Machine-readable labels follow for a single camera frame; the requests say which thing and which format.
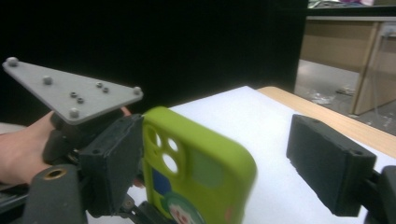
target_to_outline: green phone case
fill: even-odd
[[[234,141],[156,107],[143,122],[148,202],[178,224],[241,223],[256,163]]]

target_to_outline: floor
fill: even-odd
[[[358,73],[300,60],[294,93],[396,136],[396,101],[359,116],[349,114],[358,75]]]

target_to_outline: sticker on phone case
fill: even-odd
[[[164,195],[163,208],[169,212],[177,224],[205,224],[197,209],[183,196],[174,192]]]

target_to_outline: black background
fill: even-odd
[[[292,91],[307,1],[2,1],[0,58],[139,86],[144,113],[248,85]],[[0,120],[49,110],[0,73]]]

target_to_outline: wooden cabinet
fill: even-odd
[[[396,100],[395,17],[308,17],[301,59],[359,73],[351,114]]]

